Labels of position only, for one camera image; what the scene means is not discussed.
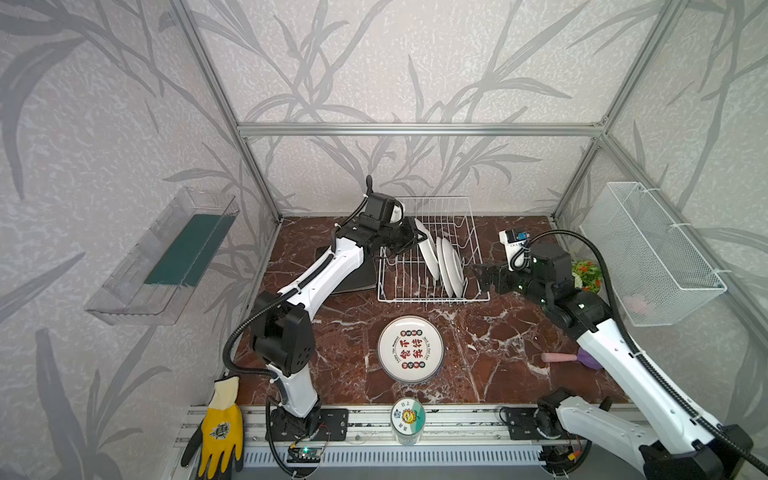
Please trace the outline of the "white round plate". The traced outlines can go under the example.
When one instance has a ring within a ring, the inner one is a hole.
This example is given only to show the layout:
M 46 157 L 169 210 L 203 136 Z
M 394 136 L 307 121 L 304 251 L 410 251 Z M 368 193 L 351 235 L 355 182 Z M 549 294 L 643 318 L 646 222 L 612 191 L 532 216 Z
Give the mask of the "white round plate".
M 425 318 L 399 317 L 382 330 L 377 342 L 381 368 L 403 384 L 423 383 L 433 378 L 445 360 L 445 342 L 437 328 Z
M 447 251 L 448 275 L 453 285 L 455 297 L 463 298 L 465 278 L 463 274 L 461 259 L 459 257 L 457 250 L 451 244 L 451 242 L 446 238 L 443 238 L 443 239 L 444 239 L 444 248 Z
M 442 237 L 438 237 L 436 239 L 436 251 L 441 272 L 441 280 L 446 291 L 446 297 L 453 298 L 455 293 L 450 277 L 448 275 L 447 251 L 444 248 L 444 239 Z
M 440 280 L 440 266 L 436 254 L 436 244 L 426 226 L 418 219 L 415 220 L 418 231 L 425 237 L 418 243 L 420 252 L 426 263 L 427 269 L 435 281 Z

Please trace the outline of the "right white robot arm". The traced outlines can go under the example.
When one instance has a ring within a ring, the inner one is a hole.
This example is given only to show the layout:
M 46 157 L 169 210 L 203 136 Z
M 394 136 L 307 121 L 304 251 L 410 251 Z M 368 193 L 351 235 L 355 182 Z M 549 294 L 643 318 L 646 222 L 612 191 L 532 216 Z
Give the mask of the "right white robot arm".
M 614 299 L 579 288 L 557 244 L 522 243 L 504 264 L 473 267 L 480 288 L 515 292 L 594 358 L 647 421 L 642 427 L 566 389 L 540 400 L 560 428 L 611 452 L 647 479 L 734 479 L 744 463 L 765 466 L 738 425 L 724 425 L 686 395 L 634 342 Z

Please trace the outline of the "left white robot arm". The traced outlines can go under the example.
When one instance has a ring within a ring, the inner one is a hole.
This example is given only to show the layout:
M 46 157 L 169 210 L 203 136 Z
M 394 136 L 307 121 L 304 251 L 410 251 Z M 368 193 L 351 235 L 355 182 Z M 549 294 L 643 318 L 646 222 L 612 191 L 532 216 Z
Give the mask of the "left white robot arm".
M 312 320 L 322 304 L 365 260 L 381 250 L 399 254 L 423 238 L 402 202 L 368 193 L 333 228 L 330 245 L 307 271 L 278 293 L 259 295 L 249 326 L 252 348 L 265 361 L 286 413 L 306 419 L 319 409 L 309 364 L 316 347 Z

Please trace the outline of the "white ribbed flower pot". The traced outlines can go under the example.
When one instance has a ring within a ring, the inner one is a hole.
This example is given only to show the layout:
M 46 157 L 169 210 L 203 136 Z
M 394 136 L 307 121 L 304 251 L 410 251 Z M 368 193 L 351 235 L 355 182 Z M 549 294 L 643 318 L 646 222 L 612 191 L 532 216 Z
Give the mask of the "white ribbed flower pot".
M 577 289 L 598 294 L 603 284 L 602 271 L 593 260 L 580 260 L 572 264 L 572 275 Z

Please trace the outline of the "purple pink spoon toy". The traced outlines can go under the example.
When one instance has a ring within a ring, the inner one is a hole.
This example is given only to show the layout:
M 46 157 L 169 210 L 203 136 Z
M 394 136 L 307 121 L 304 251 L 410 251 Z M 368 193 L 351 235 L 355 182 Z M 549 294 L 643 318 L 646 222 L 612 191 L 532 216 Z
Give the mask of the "purple pink spoon toy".
M 581 365 L 600 371 L 603 366 L 587 351 L 579 349 L 577 353 L 557 353 L 557 352 L 545 352 L 541 354 L 541 359 L 545 363 L 580 363 Z

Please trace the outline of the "pink item in basket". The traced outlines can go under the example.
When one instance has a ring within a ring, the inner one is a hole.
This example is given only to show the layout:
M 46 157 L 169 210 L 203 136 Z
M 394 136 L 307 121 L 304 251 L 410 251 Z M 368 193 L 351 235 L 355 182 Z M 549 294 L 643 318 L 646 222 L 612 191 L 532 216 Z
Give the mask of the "pink item in basket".
M 625 296 L 623 305 L 627 312 L 634 316 L 649 316 L 654 313 L 654 304 L 642 294 Z

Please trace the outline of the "round green labelled can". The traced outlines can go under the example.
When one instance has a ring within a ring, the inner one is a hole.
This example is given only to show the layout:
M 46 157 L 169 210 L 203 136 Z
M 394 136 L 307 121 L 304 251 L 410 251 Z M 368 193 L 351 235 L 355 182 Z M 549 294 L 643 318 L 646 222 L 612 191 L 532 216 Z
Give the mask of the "round green labelled can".
M 426 423 L 425 409 L 414 398 L 400 399 L 392 407 L 390 423 L 399 444 L 415 445 Z

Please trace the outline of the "green mat in shelf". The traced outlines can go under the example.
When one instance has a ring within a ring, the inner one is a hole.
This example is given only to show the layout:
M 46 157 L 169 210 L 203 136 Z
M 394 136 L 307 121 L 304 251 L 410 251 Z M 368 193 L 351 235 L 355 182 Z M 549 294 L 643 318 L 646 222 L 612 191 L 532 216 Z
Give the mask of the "green mat in shelf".
M 235 215 L 193 215 L 144 283 L 197 287 L 235 219 Z

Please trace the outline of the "green circuit board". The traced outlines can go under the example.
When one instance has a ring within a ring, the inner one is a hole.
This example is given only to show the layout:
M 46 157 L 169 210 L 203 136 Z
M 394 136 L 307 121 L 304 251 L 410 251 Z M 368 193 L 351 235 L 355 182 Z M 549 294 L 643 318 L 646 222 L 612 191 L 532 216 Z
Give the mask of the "green circuit board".
M 289 464 L 320 463 L 324 454 L 323 447 L 290 446 L 288 448 Z

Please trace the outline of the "yellow black work glove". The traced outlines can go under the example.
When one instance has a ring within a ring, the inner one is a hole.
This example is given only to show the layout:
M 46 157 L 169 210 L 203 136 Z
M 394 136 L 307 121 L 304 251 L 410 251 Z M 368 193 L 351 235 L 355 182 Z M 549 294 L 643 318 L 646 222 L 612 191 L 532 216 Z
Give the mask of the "yellow black work glove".
M 187 467 L 199 454 L 197 479 L 231 479 L 244 463 L 243 415 L 236 400 L 238 376 L 214 383 L 206 414 L 184 449 L 180 465 Z

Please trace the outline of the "white mesh wall basket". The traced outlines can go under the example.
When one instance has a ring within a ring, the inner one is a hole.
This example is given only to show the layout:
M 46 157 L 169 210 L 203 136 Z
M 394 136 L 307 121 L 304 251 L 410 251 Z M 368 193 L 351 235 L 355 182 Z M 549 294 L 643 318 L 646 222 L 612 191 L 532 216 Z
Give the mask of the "white mesh wall basket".
M 679 323 L 727 291 L 710 264 L 651 190 L 638 182 L 609 182 L 580 231 L 603 255 L 622 315 L 635 327 Z M 642 294 L 649 316 L 627 312 L 623 298 Z

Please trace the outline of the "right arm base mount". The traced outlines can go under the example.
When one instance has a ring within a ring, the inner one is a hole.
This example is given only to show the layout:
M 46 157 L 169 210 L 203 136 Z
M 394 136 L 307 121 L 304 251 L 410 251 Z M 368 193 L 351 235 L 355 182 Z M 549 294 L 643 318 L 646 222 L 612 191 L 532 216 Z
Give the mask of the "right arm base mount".
M 549 407 L 502 406 L 499 418 L 507 427 L 511 440 L 572 440 L 556 412 Z

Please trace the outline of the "aluminium frame rail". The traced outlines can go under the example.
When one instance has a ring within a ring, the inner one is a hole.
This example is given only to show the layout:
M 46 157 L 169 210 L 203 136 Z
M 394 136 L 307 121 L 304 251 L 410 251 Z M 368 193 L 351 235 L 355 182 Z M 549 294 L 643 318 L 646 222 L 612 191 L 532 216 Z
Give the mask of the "aluminium frame rail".
M 642 44 L 638 56 L 633 61 L 626 78 L 619 87 L 618 93 L 608 108 L 604 118 L 592 123 L 403 123 L 403 122 L 278 122 L 278 123 L 241 123 L 235 116 L 224 93 L 220 79 L 214 69 L 212 60 L 206 52 L 203 37 L 200 34 L 201 24 L 194 18 L 194 12 L 183 1 L 171 3 L 172 15 L 185 33 L 187 43 L 192 49 L 209 89 L 213 93 L 217 105 L 225 117 L 225 124 L 234 136 L 236 147 L 245 155 L 246 162 L 251 167 L 251 173 L 259 186 L 268 191 L 266 177 L 259 170 L 252 158 L 246 140 L 250 137 L 588 137 L 590 139 L 587 151 L 582 155 L 579 166 L 571 176 L 563 196 L 558 201 L 553 217 L 562 215 L 568 202 L 575 195 L 576 188 L 590 170 L 597 152 L 602 150 L 608 154 L 614 164 L 632 181 L 646 189 L 648 194 L 659 202 L 663 212 L 671 215 L 677 222 L 676 228 L 687 235 L 693 246 L 703 255 L 711 266 L 723 268 L 725 261 L 708 246 L 703 237 L 703 231 L 683 224 L 681 211 L 672 204 L 660 185 L 652 180 L 640 168 L 634 158 L 612 135 L 619 117 L 626 109 L 632 95 L 637 91 L 644 77 L 650 71 L 655 58 L 664 48 L 668 37 L 678 25 L 686 10 L 714 11 L 715 5 L 705 1 L 664 1 L 658 11 L 658 18 L 653 24 L 649 36 Z

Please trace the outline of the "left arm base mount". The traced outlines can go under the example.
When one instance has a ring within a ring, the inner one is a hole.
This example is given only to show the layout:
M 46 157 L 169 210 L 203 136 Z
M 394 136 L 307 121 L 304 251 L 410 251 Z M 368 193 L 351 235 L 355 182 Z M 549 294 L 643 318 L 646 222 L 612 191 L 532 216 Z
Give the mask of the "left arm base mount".
M 346 408 L 319 407 L 313 409 L 306 418 L 299 418 L 277 407 L 270 413 L 270 436 L 273 441 L 306 439 L 341 442 L 347 436 L 349 413 Z

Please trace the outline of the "clear plastic wall shelf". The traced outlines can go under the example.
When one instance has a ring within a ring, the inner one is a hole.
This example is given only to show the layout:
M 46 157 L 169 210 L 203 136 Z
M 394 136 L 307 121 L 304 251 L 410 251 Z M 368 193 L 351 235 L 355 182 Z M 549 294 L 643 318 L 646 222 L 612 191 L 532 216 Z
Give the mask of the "clear plastic wall shelf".
M 181 188 L 85 311 L 114 326 L 175 324 L 239 212 L 233 194 Z

